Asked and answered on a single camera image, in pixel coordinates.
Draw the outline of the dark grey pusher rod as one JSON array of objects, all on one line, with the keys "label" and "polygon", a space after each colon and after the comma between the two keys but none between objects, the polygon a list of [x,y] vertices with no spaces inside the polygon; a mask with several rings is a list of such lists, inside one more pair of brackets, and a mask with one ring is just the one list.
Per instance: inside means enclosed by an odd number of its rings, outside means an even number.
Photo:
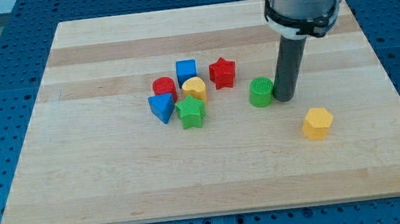
[{"label": "dark grey pusher rod", "polygon": [[305,41],[305,37],[299,40],[280,39],[273,87],[273,96],[277,101],[287,102],[294,96]]}]

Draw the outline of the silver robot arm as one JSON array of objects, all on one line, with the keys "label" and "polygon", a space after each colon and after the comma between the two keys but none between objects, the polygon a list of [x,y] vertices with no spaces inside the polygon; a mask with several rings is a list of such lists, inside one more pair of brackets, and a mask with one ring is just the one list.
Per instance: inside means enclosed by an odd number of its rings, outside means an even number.
[{"label": "silver robot arm", "polygon": [[322,38],[336,23],[341,0],[264,0],[264,18],[281,36],[273,96],[293,98],[307,37]]}]

